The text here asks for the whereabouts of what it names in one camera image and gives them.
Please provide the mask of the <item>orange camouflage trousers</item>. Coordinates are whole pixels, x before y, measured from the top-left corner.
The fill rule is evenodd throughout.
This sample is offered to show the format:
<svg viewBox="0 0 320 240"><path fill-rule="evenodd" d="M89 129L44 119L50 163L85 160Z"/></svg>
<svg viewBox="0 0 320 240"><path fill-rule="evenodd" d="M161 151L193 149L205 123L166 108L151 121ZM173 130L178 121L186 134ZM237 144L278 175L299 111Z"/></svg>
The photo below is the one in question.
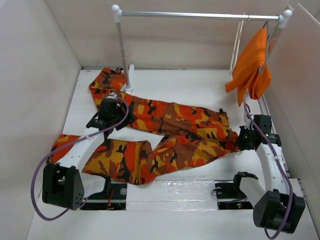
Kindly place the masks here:
<svg viewBox="0 0 320 240"><path fill-rule="evenodd" d="M225 92L225 70L136 70L133 93L113 70L82 70L63 133L54 148L82 134L102 98L116 92L137 120L114 131L88 159L84 172L146 185L165 174L212 164L237 152L239 109Z"/></svg>

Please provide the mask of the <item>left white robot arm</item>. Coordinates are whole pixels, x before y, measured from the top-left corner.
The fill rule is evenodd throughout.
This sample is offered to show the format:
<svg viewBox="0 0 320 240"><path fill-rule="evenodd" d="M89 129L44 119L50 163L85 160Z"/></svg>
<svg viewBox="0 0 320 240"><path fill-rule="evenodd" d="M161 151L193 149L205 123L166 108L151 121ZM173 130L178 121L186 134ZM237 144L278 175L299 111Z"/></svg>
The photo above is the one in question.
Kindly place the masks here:
<svg viewBox="0 0 320 240"><path fill-rule="evenodd" d="M114 130L119 131L135 120L128 105L114 92L103 97L98 112L86 124L83 134L68 144L70 150L56 163L44 167L42 201L76 210L91 195L107 198L112 189L106 178L84 173L83 169Z"/></svg>

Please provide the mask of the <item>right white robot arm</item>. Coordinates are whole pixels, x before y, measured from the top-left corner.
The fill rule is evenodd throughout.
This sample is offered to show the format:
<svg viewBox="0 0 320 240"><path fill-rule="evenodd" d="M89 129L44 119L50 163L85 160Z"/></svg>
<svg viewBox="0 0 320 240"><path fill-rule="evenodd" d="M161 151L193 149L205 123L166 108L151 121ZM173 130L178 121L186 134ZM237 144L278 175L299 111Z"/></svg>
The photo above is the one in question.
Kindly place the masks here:
<svg viewBox="0 0 320 240"><path fill-rule="evenodd" d="M264 186L253 173L238 172L231 184L237 197L245 197L253 207L253 222L258 228L293 234L305 210L303 197L297 196L281 157L282 142L272 133L268 115L256 114L248 126L241 126L236 143L240 151L254 150L262 167Z"/></svg>

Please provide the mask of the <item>orange cloth on hanger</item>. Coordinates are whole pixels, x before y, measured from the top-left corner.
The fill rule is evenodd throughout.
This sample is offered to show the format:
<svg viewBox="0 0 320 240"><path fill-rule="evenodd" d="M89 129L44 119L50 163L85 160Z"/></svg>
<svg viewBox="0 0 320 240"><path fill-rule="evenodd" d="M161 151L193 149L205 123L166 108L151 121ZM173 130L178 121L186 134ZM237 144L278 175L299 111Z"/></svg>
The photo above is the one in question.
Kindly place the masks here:
<svg viewBox="0 0 320 240"><path fill-rule="evenodd" d="M266 61L267 30L261 28L253 36L237 59L232 80L225 85L227 93L236 90L237 104L244 102L245 94L253 100L262 97L272 82L272 74Z"/></svg>

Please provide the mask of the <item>grey hanger holding cloth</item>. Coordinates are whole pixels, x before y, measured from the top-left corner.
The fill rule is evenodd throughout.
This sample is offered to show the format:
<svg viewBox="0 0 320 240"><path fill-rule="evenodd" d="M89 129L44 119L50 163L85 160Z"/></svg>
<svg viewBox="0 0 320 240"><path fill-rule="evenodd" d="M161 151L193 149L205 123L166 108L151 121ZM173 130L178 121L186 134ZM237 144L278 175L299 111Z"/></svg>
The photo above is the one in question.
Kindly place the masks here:
<svg viewBox="0 0 320 240"><path fill-rule="evenodd" d="M266 47L265 47L265 61L263 66L259 67L258 70L258 75L260 76L263 71L265 70L268 60L269 60L269 55L271 54L276 42L278 41L278 38L281 34L281 30L279 29L280 21L276 24L275 27L270 28L270 21L266 21L265 24L263 25L263 28L266 29Z"/></svg>

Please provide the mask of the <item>empty white hanger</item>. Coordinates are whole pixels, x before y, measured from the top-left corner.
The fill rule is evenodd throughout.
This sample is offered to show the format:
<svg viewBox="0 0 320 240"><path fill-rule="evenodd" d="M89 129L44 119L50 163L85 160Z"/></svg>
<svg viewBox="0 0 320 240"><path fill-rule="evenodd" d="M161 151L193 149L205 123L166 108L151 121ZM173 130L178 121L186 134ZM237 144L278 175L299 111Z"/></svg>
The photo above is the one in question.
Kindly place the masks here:
<svg viewBox="0 0 320 240"><path fill-rule="evenodd" d="M238 54L239 54L239 48L240 48L240 41L242 36L242 31L244 27L244 20L241 20L238 24L234 44L233 44L233 50L232 50L232 56L231 56L231 62L230 62L230 68L229 68L229 75L231 76L237 63Z"/></svg>

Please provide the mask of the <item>white foam block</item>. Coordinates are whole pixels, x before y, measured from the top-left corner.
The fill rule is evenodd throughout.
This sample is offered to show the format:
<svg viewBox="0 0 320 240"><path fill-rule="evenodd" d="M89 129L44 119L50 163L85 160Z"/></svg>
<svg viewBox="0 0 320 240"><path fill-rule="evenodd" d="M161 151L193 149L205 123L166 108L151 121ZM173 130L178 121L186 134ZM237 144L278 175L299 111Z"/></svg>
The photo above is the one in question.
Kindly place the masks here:
<svg viewBox="0 0 320 240"><path fill-rule="evenodd" d="M211 194L214 181L207 179L155 180L147 185L128 185L126 210L161 212L216 211Z"/></svg>

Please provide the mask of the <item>white metal clothes rack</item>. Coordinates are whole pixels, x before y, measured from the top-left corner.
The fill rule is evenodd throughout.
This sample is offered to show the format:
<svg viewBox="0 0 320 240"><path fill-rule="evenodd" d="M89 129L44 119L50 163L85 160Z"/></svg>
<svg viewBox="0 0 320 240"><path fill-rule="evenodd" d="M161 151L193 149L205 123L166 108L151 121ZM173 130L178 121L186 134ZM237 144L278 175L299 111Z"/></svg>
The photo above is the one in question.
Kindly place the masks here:
<svg viewBox="0 0 320 240"><path fill-rule="evenodd" d="M286 27L290 17L293 14L291 7L287 7L281 15L252 15L252 14L226 14L226 13L191 13L191 12L159 12L159 11L126 11L122 10L117 4L111 7L115 27L117 30L120 53L122 58L123 73L125 78L125 84L122 90L131 94L134 91L134 64L127 64L125 55L125 47L123 41L121 18L122 17L157 17L157 18L189 18L189 19L211 19L211 20L244 20L249 21L269 21L269 27L274 28L278 22L280 22L279 30L281 33Z"/></svg>

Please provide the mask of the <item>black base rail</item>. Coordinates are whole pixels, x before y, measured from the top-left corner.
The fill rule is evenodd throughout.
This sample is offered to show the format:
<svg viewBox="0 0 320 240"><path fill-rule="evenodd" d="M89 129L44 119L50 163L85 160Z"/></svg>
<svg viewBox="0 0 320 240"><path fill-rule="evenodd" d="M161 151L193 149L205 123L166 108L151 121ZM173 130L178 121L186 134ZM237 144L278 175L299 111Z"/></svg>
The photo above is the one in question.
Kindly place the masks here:
<svg viewBox="0 0 320 240"><path fill-rule="evenodd" d="M252 204L246 196L233 189L231 180L213 180L214 189L211 194L217 200L217 210L251 210ZM126 183L111 181L106 192L90 196L81 210L120 211L126 210L127 188Z"/></svg>

